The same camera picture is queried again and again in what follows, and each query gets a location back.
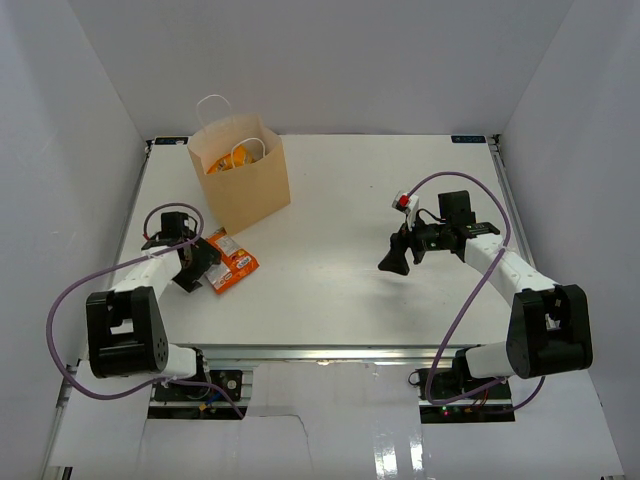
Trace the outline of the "orange snack packet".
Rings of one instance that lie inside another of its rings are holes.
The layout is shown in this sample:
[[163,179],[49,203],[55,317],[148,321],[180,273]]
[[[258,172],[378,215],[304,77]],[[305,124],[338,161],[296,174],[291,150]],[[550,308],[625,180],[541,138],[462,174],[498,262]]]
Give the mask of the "orange snack packet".
[[220,262],[205,273],[216,294],[226,292],[259,268],[257,259],[229,236],[224,228],[219,228],[207,242],[220,254]]

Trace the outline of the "large yellow snack bag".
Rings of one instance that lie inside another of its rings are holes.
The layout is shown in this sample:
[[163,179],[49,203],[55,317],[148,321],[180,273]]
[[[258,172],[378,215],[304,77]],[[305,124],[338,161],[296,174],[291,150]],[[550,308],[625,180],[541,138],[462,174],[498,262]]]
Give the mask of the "large yellow snack bag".
[[236,147],[232,152],[227,153],[215,160],[207,170],[208,175],[219,172],[233,170],[254,162],[253,154],[244,146]]

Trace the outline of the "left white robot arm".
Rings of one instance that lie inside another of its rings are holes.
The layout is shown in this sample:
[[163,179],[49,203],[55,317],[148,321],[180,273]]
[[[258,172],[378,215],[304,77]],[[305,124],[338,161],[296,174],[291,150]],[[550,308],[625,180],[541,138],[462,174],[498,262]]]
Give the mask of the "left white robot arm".
[[218,250],[196,237],[194,221],[183,212],[163,213],[159,232],[143,245],[144,260],[112,289],[87,298],[89,362],[96,377],[154,374],[177,379],[191,399],[209,392],[212,377],[202,354],[169,342],[159,307],[169,284],[192,293],[221,261]]

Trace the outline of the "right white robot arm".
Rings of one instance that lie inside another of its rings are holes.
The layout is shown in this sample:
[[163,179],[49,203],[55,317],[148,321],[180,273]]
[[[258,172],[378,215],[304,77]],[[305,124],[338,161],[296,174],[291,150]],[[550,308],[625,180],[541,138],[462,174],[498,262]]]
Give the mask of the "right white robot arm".
[[538,272],[504,246],[498,228],[479,222],[466,190],[438,197],[440,215],[421,219],[419,200],[398,193],[392,202],[405,221],[390,237],[390,250],[379,270],[406,276],[411,263],[430,251],[449,251],[488,281],[511,308],[506,339],[461,352],[451,374],[453,390],[472,399],[489,378],[522,379],[586,370],[593,363],[586,293],[577,285],[561,285]]

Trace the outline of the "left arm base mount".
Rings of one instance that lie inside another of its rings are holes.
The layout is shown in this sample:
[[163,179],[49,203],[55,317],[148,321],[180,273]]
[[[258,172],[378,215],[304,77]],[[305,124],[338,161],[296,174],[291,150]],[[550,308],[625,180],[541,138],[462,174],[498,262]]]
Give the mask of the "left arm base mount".
[[147,411],[153,420],[241,420],[246,414],[250,384],[239,369],[213,369],[199,381],[208,381],[214,388],[204,385],[154,387]]

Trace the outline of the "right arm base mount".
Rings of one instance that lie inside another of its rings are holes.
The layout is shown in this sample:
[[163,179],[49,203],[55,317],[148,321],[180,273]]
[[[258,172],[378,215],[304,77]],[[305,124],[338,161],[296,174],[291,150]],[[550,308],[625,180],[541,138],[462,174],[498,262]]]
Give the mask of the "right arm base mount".
[[[408,384],[419,395],[422,425],[504,423],[516,420],[515,413],[509,412],[513,407],[513,399],[508,384],[502,383],[468,398],[437,406],[426,397],[428,373],[427,368],[416,369],[407,378]],[[453,374],[438,373],[433,380],[431,395],[434,400],[444,400],[466,393],[486,382],[487,380],[473,380],[459,385]]]

